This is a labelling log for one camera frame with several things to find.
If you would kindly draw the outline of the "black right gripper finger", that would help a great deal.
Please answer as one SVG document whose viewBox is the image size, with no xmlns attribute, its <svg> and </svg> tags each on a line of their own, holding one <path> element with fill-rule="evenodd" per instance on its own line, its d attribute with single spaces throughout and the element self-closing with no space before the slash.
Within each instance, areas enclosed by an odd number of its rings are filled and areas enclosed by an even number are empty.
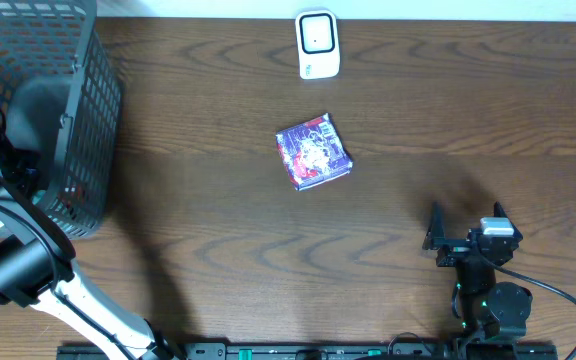
<svg viewBox="0 0 576 360">
<path fill-rule="evenodd" d="M 441 207 L 434 202 L 431 207 L 430 223 L 423 241 L 424 250 L 438 250 L 446 244 Z"/>
<path fill-rule="evenodd" d="M 501 205 L 500 202 L 495 202 L 493 205 L 493 216 L 494 217 L 506 217 L 510 220 L 509 215 L 507 214 L 507 212 L 504 210 L 503 206 Z M 511 237 L 499 237 L 499 238 L 504 238 L 504 239 L 508 239 L 513 246 L 518 246 L 519 243 L 523 240 L 523 235 L 522 233 L 518 230 L 518 228 L 515 226 L 515 224 L 511 221 L 511 223 L 514 226 L 515 229 L 515 233 L 513 236 Z"/>
</svg>

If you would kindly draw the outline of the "purple snack packet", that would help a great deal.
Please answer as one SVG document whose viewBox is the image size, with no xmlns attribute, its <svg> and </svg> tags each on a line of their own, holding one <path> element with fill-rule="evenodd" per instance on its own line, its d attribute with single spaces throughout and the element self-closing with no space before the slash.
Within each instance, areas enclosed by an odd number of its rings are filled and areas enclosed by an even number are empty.
<svg viewBox="0 0 576 360">
<path fill-rule="evenodd" d="M 281 130 L 275 139 L 289 180 L 297 191 L 345 176 L 354 167 L 329 113 Z"/>
</svg>

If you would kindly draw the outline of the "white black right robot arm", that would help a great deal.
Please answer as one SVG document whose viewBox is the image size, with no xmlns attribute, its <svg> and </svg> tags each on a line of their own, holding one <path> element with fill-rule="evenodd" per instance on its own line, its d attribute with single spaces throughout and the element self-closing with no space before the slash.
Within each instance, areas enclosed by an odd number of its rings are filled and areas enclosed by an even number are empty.
<svg viewBox="0 0 576 360">
<path fill-rule="evenodd" d="M 516 283 L 497 281 L 495 272 L 513 258 L 522 239 L 500 203 L 464 238 L 446 235 L 441 208 L 432 204 L 423 248 L 437 252 L 437 266 L 457 273 L 452 311 L 464 330 L 452 340 L 455 358 L 500 357 L 503 351 L 515 356 L 514 345 L 526 334 L 533 297 Z"/>
</svg>

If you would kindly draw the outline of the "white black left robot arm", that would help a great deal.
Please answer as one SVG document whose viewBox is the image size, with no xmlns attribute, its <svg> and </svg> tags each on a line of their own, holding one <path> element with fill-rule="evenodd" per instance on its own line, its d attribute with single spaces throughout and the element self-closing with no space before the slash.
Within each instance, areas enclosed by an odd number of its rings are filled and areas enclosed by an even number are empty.
<svg viewBox="0 0 576 360">
<path fill-rule="evenodd" d="M 15 303 L 52 315 L 110 359 L 183 359 L 185 352 L 124 309 L 80 269 L 65 233 L 31 200 L 38 156 L 18 150 L 0 107 L 0 305 Z"/>
</svg>

